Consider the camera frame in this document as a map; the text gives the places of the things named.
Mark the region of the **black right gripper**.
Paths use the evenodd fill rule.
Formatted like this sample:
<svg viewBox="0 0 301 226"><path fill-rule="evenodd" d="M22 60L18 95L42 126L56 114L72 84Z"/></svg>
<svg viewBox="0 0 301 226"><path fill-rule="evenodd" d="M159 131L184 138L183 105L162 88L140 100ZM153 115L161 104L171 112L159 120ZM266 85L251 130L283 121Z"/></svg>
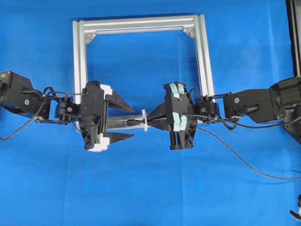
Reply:
<svg viewBox="0 0 301 226"><path fill-rule="evenodd" d="M193 148L198 121L186 85L172 82L165 84L164 89L165 102L147 115L148 126L169 131L171 150Z"/></svg>

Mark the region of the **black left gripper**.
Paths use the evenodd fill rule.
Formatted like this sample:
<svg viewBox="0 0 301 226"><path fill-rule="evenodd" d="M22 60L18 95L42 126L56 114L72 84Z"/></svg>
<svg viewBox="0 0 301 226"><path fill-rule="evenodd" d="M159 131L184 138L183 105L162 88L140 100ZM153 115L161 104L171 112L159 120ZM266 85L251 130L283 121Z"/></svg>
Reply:
<svg viewBox="0 0 301 226"><path fill-rule="evenodd" d="M105 107L105 92L99 81L91 81L82 90L79 105L79 128L87 151L100 152L100 134L102 132ZM116 92L107 94L109 108L134 113L135 110ZM132 138L134 134L107 132L110 144Z"/></svg>

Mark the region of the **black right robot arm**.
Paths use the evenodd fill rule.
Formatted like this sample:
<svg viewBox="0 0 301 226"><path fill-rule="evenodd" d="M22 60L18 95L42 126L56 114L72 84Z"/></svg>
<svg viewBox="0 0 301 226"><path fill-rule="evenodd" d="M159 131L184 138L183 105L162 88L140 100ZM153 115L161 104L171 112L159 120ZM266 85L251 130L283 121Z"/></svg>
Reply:
<svg viewBox="0 0 301 226"><path fill-rule="evenodd" d="M237 93L199 96L193 102L186 85L173 82L164 85L165 101L147 115L150 126L167 130L170 149L193 147L197 123L221 122L227 129L238 126L248 116L255 123L275 122L298 142L301 140L301 79L292 77L268 89L247 89Z"/></svg>

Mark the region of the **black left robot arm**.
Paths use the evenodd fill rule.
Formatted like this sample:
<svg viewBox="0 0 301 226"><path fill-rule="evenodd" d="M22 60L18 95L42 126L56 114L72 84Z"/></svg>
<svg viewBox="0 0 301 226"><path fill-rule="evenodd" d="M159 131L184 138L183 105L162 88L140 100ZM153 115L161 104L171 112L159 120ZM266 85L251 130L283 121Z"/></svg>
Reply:
<svg viewBox="0 0 301 226"><path fill-rule="evenodd" d="M81 103L73 101L73 94L47 87L43 92L34 89L31 81L17 73L0 74L0 105L9 112L30 121L77 126L87 151L101 152L110 144L133 137L132 134L107 131L108 109L133 112L110 86L91 81L77 95Z"/></svg>

